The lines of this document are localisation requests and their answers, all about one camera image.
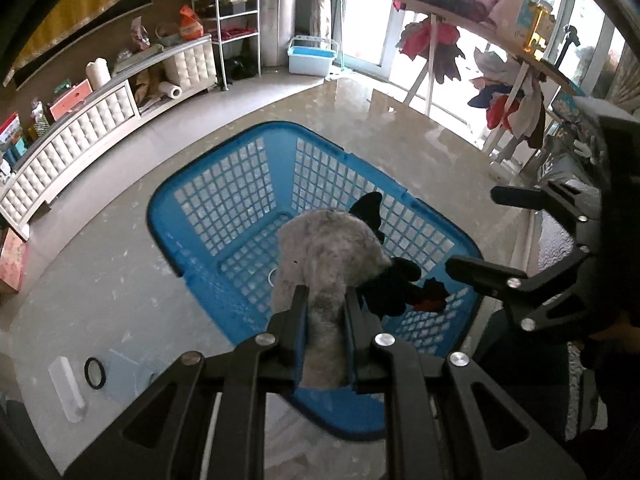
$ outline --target drying rack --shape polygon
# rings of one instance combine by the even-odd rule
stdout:
[[[196,10],[196,3],[202,0],[191,0],[191,9]],[[262,75],[262,59],[260,56],[260,0],[255,0],[255,9],[245,10],[243,12],[236,12],[234,14],[226,14],[225,16],[220,16],[220,0],[213,0],[216,3],[216,17],[210,18],[216,22],[217,28],[217,36],[215,34],[211,35],[211,43],[218,47],[220,53],[220,69],[222,72],[222,89],[229,90],[228,85],[226,83],[226,69],[225,69],[225,59],[224,59],[224,45],[233,43],[234,41],[245,40],[246,38],[256,38],[257,41],[257,63],[258,63],[258,76]],[[234,18],[242,18],[251,16],[255,16],[255,31],[249,32],[247,34],[242,34],[241,36],[234,36],[232,38],[228,38],[228,40],[222,39],[222,26],[221,22],[225,20],[232,20]]]
[[[415,95],[418,92],[418,88],[424,81],[424,79],[429,76],[429,85],[427,89],[426,96],[426,110],[425,115],[429,116],[431,111],[431,101],[433,97],[433,84],[434,84],[434,75],[433,75],[433,59],[434,54],[437,47],[437,37],[438,37],[438,24],[440,22],[447,22],[450,25],[455,27],[466,28],[469,32],[472,32],[476,36],[480,36],[485,40],[493,43],[496,46],[499,46],[504,51],[511,54],[520,62],[520,71],[518,72],[518,76],[516,81],[513,83],[513,89],[511,89],[511,93],[507,98],[507,102],[504,105],[504,109],[508,110],[511,107],[511,104],[516,99],[516,95],[520,90],[524,79],[527,76],[529,70],[536,70],[538,72],[542,72],[549,79],[553,80],[555,83],[560,85],[560,88],[567,92],[569,95],[575,95],[575,90],[572,88],[570,80],[562,74],[555,66],[545,62],[537,60],[528,52],[524,52],[521,46],[518,46],[515,43],[511,43],[511,41],[507,40],[499,36],[494,30],[489,27],[485,27],[476,22],[472,22],[450,10],[445,10],[440,7],[436,7],[430,4],[426,4],[424,2],[420,2],[418,0],[396,0],[402,3],[403,10],[410,10],[413,12],[418,12],[420,14],[428,14],[431,17],[431,41],[429,44],[429,62],[425,63],[424,68],[418,74],[413,86],[409,90],[404,99],[404,104],[409,105]],[[494,128],[489,137],[487,138],[484,146],[482,147],[482,151],[487,155],[491,155],[493,151],[498,147],[498,142],[504,135],[506,128],[504,126],[504,121],[500,122],[500,124]]]

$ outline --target white ring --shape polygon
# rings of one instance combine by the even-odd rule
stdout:
[[[271,287],[273,287],[273,282],[271,281],[271,277],[273,276],[273,273],[278,270],[278,267],[273,267],[273,269],[270,270],[270,272],[267,274],[267,281],[269,282],[269,285],[271,285]]]

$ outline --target blue plastic basket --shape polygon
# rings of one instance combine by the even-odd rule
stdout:
[[[278,228],[305,210],[348,210],[373,190],[383,195],[385,249],[413,260],[423,279],[435,277],[451,292],[444,312],[408,308],[383,325],[418,351],[445,356],[466,334],[480,298],[446,275],[444,261],[453,254],[480,257],[478,247],[389,176],[298,124],[258,124],[194,160],[156,190],[147,223],[176,274],[238,344],[268,323]],[[384,434],[376,396],[298,389],[287,400],[341,438]]]

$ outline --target black ring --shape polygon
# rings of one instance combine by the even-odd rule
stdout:
[[[91,377],[89,377],[89,365],[94,361],[97,363],[98,369],[100,370],[100,382],[98,384],[92,383],[91,382]],[[104,366],[95,357],[89,357],[85,361],[85,363],[84,363],[84,379],[86,380],[86,383],[89,385],[89,387],[92,390],[100,390],[104,386],[104,383],[107,382],[107,373],[104,371]]]

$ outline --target gray plush toy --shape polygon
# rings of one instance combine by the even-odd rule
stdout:
[[[272,312],[288,310],[297,285],[306,285],[308,331],[302,388],[348,384],[343,303],[356,287],[391,266],[375,233],[342,211],[309,211],[278,231],[280,265],[271,294]]]

